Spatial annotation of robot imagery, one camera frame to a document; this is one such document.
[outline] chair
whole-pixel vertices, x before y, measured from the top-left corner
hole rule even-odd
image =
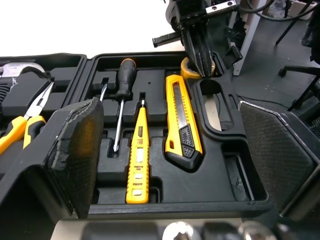
[[[319,8],[314,11],[303,39],[306,40],[312,33],[310,60],[315,61],[317,64],[320,64],[320,22],[317,21],[318,19],[320,19]],[[288,109],[288,111],[291,111],[292,109],[299,109],[302,104],[312,96],[315,96],[320,101],[320,84],[318,83],[320,79],[319,67],[286,65],[280,69],[278,75],[280,77],[284,77],[287,71],[311,74],[316,76],[311,84],[303,92],[303,94],[297,100],[293,101],[292,106]]]

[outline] black screwdriver handle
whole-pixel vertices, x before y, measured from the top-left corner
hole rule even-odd
[[[119,90],[116,92],[116,99],[118,101],[122,99],[127,101],[130,98],[136,76],[136,63],[130,58],[123,60],[118,72]]]

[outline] cable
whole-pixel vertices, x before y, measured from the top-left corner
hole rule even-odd
[[[253,100],[253,101],[261,101],[261,102],[266,102],[266,103],[271,103],[271,104],[278,104],[286,109],[288,109],[289,107],[288,106],[285,106],[279,102],[276,102],[276,101],[269,101],[269,100],[262,100],[262,99],[256,99],[256,98],[251,98],[251,97],[247,97],[247,96],[241,96],[241,95],[238,95],[238,97],[242,100],[245,101],[245,99],[250,99],[250,100]]]
[[[249,8],[251,8],[252,10],[254,10],[254,7],[252,6],[250,0],[246,0],[246,3],[248,4]],[[273,22],[287,22],[287,21],[291,21],[291,20],[295,20],[295,19],[299,19],[309,13],[311,13],[312,11],[316,10],[318,7],[320,7],[320,3],[317,4],[316,6],[314,6],[313,8],[309,9],[308,11],[305,11],[304,13],[301,13],[297,16],[293,16],[293,17],[287,17],[287,18],[273,18],[273,17],[269,17],[266,15],[263,15],[261,13],[255,12],[255,14],[257,14],[258,16],[260,16],[263,19],[269,20],[269,21],[273,21]]]
[[[268,2],[267,4],[265,4],[265,5],[263,5],[263,6],[259,7],[259,8],[250,7],[250,5],[249,5],[249,7],[251,9],[243,8],[243,7],[239,6],[239,12],[243,12],[243,13],[246,13],[246,14],[255,14],[255,13],[261,12],[262,10],[270,7],[271,4],[274,3],[274,1],[275,0],[271,0],[270,2]]]

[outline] pliers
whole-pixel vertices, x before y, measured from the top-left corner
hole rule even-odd
[[[18,116],[9,123],[5,134],[0,138],[0,155],[12,143],[21,140],[23,137],[23,148],[25,148],[40,133],[40,129],[46,124],[45,119],[40,113],[46,105],[53,87],[54,83],[51,82],[49,86],[33,100],[24,116]]]

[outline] yellow voltage tester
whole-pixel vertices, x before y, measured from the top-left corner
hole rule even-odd
[[[188,91],[182,76],[166,77],[168,137],[165,156],[178,167],[192,171],[202,158],[202,147]]]
[[[125,201],[127,204],[149,201],[149,135],[145,100],[141,101],[131,143]]]

